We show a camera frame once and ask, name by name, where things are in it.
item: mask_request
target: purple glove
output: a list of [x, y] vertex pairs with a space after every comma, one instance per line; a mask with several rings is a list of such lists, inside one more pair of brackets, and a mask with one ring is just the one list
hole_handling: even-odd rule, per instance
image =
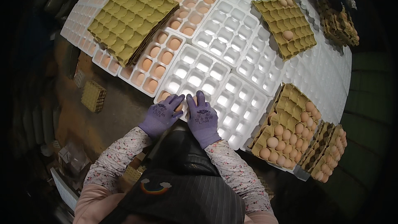
[[206, 102], [205, 95], [202, 91], [196, 92], [198, 105], [190, 94], [187, 95], [187, 103], [189, 107], [188, 126], [193, 136], [199, 142], [200, 147], [205, 149], [207, 146], [221, 140], [217, 133], [217, 113]]
[[169, 95], [164, 101], [154, 104], [148, 109], [144, 122], [138, 126], [152, 139], [160, 136], [179, 119], [183, 112], [174, 109], [184, 100], [185, 95]]

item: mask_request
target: white foam egg tray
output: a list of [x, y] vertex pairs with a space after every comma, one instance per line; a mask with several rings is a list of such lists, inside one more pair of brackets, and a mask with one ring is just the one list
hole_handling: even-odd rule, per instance
[[192, 43], [231, 67], [236, 67], [258, 24], [258, 18], [250, 12], [220, 0]]
[[[166, 80], [160, 85], [154, 103], [162, 100], [163, 93], [196, 95], [198, 90], [205, 94], [206, 101], [212, 106], [217, 93], [226, 81], [230, 68], [206, 52], [186, 44], [168, 70]], [[180, 119], [188, 120], [186, 101], [182, 103], [184, 112]]]

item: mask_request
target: floral sleeve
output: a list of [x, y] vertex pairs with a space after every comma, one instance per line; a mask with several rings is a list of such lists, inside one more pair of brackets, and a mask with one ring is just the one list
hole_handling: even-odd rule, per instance
[[256, 211], [273, 214], [268, 194], [256, 173], [229, 147], [228, 141], [221, 140], [209, 145], [205, 151], [226, 184], [245, 201], [246, 214]]
[[97, 161], [91, 165], [84, 185], [95, 183], [116, 193], [117, 177], [123, 175], [134, 157], [149, 145], [149, 136], [141, 128], [133, 128], [101, 153]]

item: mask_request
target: egg carton stack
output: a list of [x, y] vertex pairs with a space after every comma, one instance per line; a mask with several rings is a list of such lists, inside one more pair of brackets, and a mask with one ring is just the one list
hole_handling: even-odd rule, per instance
[[321, 125], [311, 148], [299, 164], [311, 176], [323, 183], [327, 182], [347, 147], [346, 132], [341, 125], [329, 122]]
[[294, 0], [253, 1], [286, 61], [316, 45], [314, 33]]
[[176, 0], [180, 9], [168, 21], [167, 29], [184, 36], [191, 44], [199, 27], [214, 9], [219, 0]]
[[[226, 81], [230, 68], [224, 63], [192, 45], [185, 44], [177, 55], [166, 79], [156, 93], [154, 103], [164, 100], [170, 94], [196, 95], [198, 90], [205, 94], [206, 101], [214, 107], [217, 93]], [[187, 121], [186, 101], [182, 103], [183, 121]]]
[[297, 87], [284, 84], [249, 148], [256, 157], [294, 169], [307, 150], [320, 118], [321, 113]]
[[137, 64], [121, 68], [117, 75], [146, 95], [155, 97], [185, 43], [185, 37], [177, 33], [158, 30]]
[[214, 57], [236, 67], [259, 25], [258, 18], [226, 0], [220, 0], [192, 39]]

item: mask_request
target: person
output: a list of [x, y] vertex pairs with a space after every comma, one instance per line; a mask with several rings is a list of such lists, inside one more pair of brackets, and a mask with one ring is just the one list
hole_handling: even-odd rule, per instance
[[252, 168], [218, 135], [216, 111], [202, 91], [196, 97], [197, 104], [186, 98], [190, 132], [170, 132], [127, 194], [117, 193], [117, 177], [182, 116], [174, 110], [185, 96], [152, 105], [138, 127], [102, 152], [84, 180], [74, 224], [278, 223]]

